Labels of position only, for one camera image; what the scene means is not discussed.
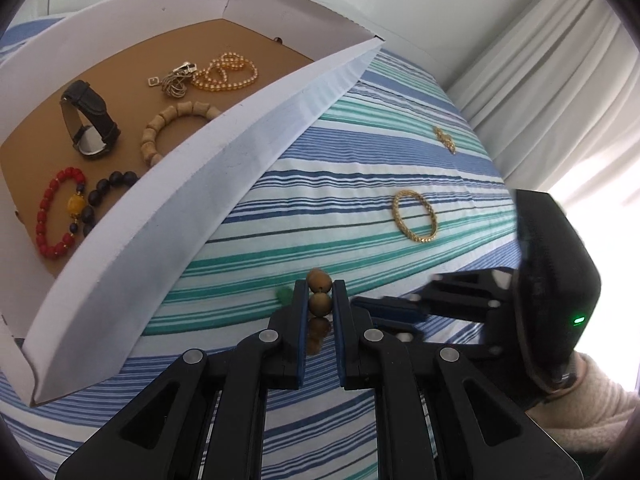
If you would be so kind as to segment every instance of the dark bead bracelet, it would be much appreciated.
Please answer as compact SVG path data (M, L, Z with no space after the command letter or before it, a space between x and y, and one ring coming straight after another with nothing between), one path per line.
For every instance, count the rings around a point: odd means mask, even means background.
M107 195L112 187L120 187L123 184L130 188L138 181L138 176L133 171L127 171L122 174L119 171L114 171L110 174L109 178L102 178L95 185L95 189L89 193L87 202L89 205L85 206L80 213L80 220L82 221L82 234L87 236L91 230L95 227L97 220L95 219L95 207L98 207L102 203L102 199Z

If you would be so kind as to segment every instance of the red bead bracelet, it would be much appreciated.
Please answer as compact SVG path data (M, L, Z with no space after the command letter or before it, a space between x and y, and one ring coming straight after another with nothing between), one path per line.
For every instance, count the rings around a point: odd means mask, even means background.
M51 206L56 191L60 188L65 180L74 179L76 181L76 194L69 198L66 204L66 210L74 220L69 226L69 232L65 233L62 237L62 241L54 246L47 244L47 211ZM59 256L64 256L66 252L75 243L75 234L78 232L78 218L85 206L84 202L84 184L86 178L82 170L78 168L66 168L64 171L59 171L56 177L49 182L49 187L44 191L44 196L40 201L40 209L38 211L38 223L36 224L36 244L40 254L49 260L55 260Z

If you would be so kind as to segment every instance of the white curtain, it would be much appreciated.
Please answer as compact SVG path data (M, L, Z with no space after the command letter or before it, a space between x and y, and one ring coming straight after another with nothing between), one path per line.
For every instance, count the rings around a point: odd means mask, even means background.
M549 190L576 164L640 140L639 75L605 0L540 0L447 93L509 186Z
M510 187L548 191L602 278L577 349L636 386L640 56L605 0L540 0L447 91Z

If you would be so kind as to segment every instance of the brown cardboard bottom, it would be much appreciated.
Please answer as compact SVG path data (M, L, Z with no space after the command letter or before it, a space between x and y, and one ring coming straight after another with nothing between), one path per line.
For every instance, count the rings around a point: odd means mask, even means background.
M185 61L204 68L212 58L229 51L255 63L259 76L254 84L225 92L207 92L188 85L185 97L180 100L167 97L160 87L150 88L147 84L149 77L162 78ZM87 160L73 149L59 104L60 95L68 83L28 115L0 147L0 166L17 208L16 221L21 221L27 229L33 250L37 251L35 225L40 200L58 171L69 166L82 169L87 178L85 196L95 189L98 180L107 178L113 171L135 171L142 176L148 171L140 154L142 130L159 111L182 101L206 102L225 111L260 88L309 63L309 58L271 38L227 20L212 20L150 38L79 74L73 80L87 81L104 98L111 118L121 130L111 153L98 160ZM240 82L249 76L249 71L230 72L229 80ZM167 154L205 123L204 118L177 119L158 135L158 151ZM225 183L212 182L211 185L224 186ZM62 235L68 232L72 220L66 212L66 202L74 190L75 183L67 181L53 199L47 218L47 241L50 245L62 240ZM110 191L96 209L97 217L101 218L123 192L124 188ZM79 234L76 240L81 242L82 235ZM57 276L68 258L67 255L55 261L42 260L47 269Z

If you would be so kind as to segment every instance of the green pom pom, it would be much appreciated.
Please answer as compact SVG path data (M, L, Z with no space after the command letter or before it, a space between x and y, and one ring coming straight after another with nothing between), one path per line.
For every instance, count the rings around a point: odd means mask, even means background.
M293 289L290 286L281 286L276 290L276 298L282 306L289 306L293 300Z

